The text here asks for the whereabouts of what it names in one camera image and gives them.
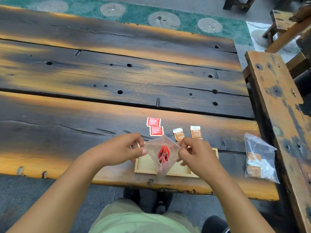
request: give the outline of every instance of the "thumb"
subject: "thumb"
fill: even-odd
[[[130,154],[130,159],[132,158],[139,158],[141,156],[144,156],[148,153],[148,150],[146,148],[136,148],[136,149],[131,149],[129,151]]]
[[[193,156],[189,154],[189,152],[186,149],[183,148],[178,152],[178,155],[179,158],[181,158],[181,160],[184,161],[186,164],[191,162],[191,160],[193,159]]]

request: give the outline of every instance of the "wooden tray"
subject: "wooden tray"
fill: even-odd
[[[215,155],[218,157],[218,149],[212,148]],[[175,163],[173,167],[169,170],[167,175],[169,176],[186,176],[186,177],[198,177],[195,175],[188,166],[181,166],[181,162]],[[150,155],[145,155],[136,159],[135,162],[135,170],[137,173],[148,173],[148,174],[156,174],[157,166],[154,161],[151,159]]]

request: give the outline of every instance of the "foot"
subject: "foot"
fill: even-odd
[[[163,214],[163,212],[166,212],[169,209],[172,200],[173,193],[158,192],[151,213]]]
[[[129,187],[124,188],[123,198],[132,200],[139,206],[140,195],[138,189],[132,189]]]

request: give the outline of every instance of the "plastic bag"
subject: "plastic bag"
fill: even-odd
[[[245,176],[280,183],[274,165],[274,151],[277,149],[249,133],[245,133],[244,138],[246,146]]]
[[[179,145],[163,135],[145,143],[148,154],[157,165],[157,176],[164,177],[178,160]]]

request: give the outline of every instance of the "person's left hand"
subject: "person's left hand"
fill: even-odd
[[[83,155],[88,156],[102,168],[121,164],[127,160],[135,161],[136,158],[146,155],[148,151],[143,148],[144,144],[139,133],[122,134],[87,150]]]

